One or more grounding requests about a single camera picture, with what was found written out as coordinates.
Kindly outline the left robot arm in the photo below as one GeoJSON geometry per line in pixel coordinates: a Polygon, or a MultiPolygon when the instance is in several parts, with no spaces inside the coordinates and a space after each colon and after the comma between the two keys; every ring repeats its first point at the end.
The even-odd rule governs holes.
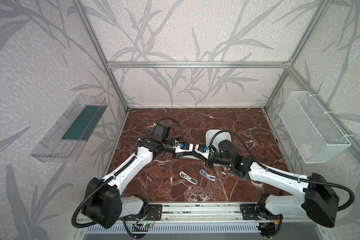
{"type": "Polygon", "coordinates": [[[175,151],[175,144],[168,140],[169,133],[169,126],[157,123],[147,138],[136,142],[134,153],[117,169],[101,179],[90,180],[83,201],[73,213],[72,226],[79,229],[98,224],[108,229],[123,217],[145,215],[148,203],[144,198],[121,195],[156,156],[175,151]]]}

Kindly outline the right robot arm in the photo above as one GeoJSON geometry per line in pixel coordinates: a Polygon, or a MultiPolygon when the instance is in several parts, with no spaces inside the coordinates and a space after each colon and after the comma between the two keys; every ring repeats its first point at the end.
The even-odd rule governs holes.
{"type": "Polygon", "coordinates": [[[229,140],[221,141],[217,149],[202,149],[208,153],[209,166],[226,165],[240,177],[289,193],[284,197],[269,195],[259,203],[272,215],[306,216],[321,226],[333,228],[337,213],[350,207],[355,200],[350,188],[329,183],[319,174],[296,175],[267,166],[252,153],[249,157],[243,157],[229,140]]]}

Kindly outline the large beige black stapler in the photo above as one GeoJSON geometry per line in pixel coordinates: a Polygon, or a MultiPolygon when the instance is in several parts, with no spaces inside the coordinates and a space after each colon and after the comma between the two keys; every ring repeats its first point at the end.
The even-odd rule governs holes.
{"type": "Polygon", "coordinates": [[[197,153],[195,151],[175,153],[175,159],[179,159],[179,158],[189,158],[189,159],[201,160],[204,162],[208,160],[206,156],[197,153]]]}

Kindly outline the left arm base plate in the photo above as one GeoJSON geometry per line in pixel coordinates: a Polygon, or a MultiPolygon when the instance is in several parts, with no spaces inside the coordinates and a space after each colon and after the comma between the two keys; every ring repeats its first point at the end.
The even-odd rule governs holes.
{"type": "Polygon", "coordinates": [[[143,219],[144,221],[160,221],[163,213],[163,205],[148,204],[143,206],[143,209],[137,215],[127,216],[127,221],[137,221],[143,219]]]}

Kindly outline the small white stapler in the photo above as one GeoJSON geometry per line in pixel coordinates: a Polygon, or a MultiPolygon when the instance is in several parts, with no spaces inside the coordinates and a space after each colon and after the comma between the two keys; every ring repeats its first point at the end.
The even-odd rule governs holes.
{"type": "Polygon", "coordinates": [[[190,177],[189,175],[187,175],[186,173],[184,172],[180,172],[179,173],[179,176],[185,180],[187,180],[189,183],[193,184],[193,185],[197,185],[198,184],[198,180],[197,179],[194,179],[192,177],[190,177]]]}

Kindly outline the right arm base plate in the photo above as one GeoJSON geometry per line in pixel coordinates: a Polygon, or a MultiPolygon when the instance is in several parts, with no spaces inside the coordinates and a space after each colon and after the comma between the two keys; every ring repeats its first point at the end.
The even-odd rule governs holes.
{"type": "Polygon", "coordinates": [[[273,215],[264,206],[258,204],[240,204],[240,212],[243,220],[276,221],[278,215],[273,215]]]}

